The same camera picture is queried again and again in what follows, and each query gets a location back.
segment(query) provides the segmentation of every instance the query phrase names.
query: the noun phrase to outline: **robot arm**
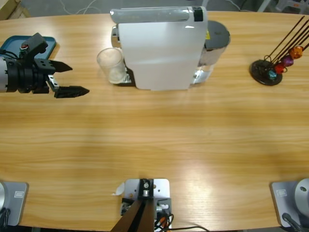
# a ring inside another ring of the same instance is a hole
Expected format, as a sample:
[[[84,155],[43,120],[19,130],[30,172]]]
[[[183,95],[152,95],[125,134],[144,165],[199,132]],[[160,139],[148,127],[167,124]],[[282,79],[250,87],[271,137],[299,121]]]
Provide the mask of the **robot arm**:
[[[0,92],[49,93],[50,87],[55,98],[87,94],[89,90],[81,86],[61,87],[53,77],[55,72],[72,70],[70,66],[60,61],[34,58],[44,53],[47,46],[45,39],[36,33],[21,44],[19,56],[0,50],[0,55],[8,56],[0,58]]]

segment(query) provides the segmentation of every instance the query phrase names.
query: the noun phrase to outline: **wire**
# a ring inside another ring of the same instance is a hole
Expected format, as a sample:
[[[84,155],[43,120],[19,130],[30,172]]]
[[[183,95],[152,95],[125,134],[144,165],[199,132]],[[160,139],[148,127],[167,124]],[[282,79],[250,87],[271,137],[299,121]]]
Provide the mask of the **wire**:
[[[159,232],[164,232],[164,231],[181,231],[181,230],[189,230],[189,229],[202,229],[206,232],[210,232],[206,228],[202,226],[190,226],[190,227],[179,227],[179,228],[170,228],[169,226],[172,224],[174,220],[174,215],[170,214],[167,215],[166,213],[162,213],[161,217],[158,217],[156,222],[154,223],[154,231],[157,229],[161,229]]]
[[[244,0],[244,1],[242,2],[242,4],[240,5],[240,9],[243,8],[243,6],[245,5],[245,3],[246,3],[247,1],[248,1],[248,0]]]
[[[66,8],[66,5],[63,3],[63,1],[62,0],[59,0],[59,1],[60,1],[61,5],[63,7],[64,12],[67,13],[68,15],[73,15],[73,14],[78,15],[81,11],[84,11],[83,12],[83,15],[84,15],[87,12],[88,9],[96,9],[97,11],[99,11],[99,13],[102,13],[102,11],[98,7],[91,6],[97,0],[93,0],[92,2],[89,3],[89,5],[87,7],[84,7],[82,9],[78,10],[76,13],[69,12]]]
[[[236,5],[232,0],[225,0],[225,1],[228,1],[228,2],[230,2],[232,5],[234,5],[239,11],[241,10],[241,8],[238,6],[238,5]]]
[[[89,5],[86,7],[86,9],[85,9],[85,11],[84,11],[83,14],[85,14],[85,13],[87,12],[87,10],[89,9],[89,7],[90,7],[94,2],[96,2],[96,1],[97,1],[97,0],[91,1],[91,3],[89,3]]]
[[[7,56],[7,57],[9,57],[9,58],[12,58],[12,59],[19,59],[19,58],[16,58],[16,57],[12,57],[12,56],[10,56],[10,55],[8,55],[8,54],[3,54],[4,56]]]
[[[294,221],[288,213],[282,214],[283,220],[285,220],[296,232],[305,232],[306,230],[299,225],[296,221]]]
[[[2,208],[0,211],[0,230],[6,229],[9,222],[10,209]]]
[[[10,52],[10,51],[5,50],[5,53],[9,53],[9,54],[13,55],[15,57],[15,59],[18,59],[18,56],[14,52]]]
[[[161,231],[181,231],[181,230],[189,230],[189,229],[202,229],[206,232],[210,232],[209,230],[207,230],[206,228],[202,227],[202,226],[190,226],[190,227],[179,227],[179,228],[165,228]]]

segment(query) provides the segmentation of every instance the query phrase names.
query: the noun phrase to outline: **coffee machine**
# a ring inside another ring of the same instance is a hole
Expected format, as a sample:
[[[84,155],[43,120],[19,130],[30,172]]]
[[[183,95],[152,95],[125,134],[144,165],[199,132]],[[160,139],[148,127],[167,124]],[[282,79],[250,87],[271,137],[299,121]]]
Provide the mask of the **coffee machine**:
[[[188,89],[208,78],[230,41],[202,6],[112,9],[110,15],[112,46],[121,49],[127,73],[119,86]]]

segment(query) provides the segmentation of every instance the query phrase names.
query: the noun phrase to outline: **clear plastic cup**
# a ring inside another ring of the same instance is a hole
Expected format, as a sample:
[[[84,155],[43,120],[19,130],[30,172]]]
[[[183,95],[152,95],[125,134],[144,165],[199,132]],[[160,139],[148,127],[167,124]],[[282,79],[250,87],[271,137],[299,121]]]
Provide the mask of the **clear plastic cup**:
[[[119,48],[106,48],[97,56],[97,62],[102,68],[109,82],[119,84],[126,78],[124,56]]]

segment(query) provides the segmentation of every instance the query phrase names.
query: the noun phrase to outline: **label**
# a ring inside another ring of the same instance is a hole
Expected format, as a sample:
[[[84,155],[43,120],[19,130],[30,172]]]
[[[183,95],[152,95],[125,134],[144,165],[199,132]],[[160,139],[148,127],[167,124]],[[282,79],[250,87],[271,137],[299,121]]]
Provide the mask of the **label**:
[[[208,30],[207,30],[205,39],[206,39],[206,40],[210,40],[210,39],[211,39],[211,35],[209,34],[209,31],[208,31]]]
[[[23,198],[25,192],[23,191],[15,191],[14,198]]]
[[[286,197],[288,194],[286,193],[285,189],[280,189],[280,190],[277,190],[277,195],[278,197]]]

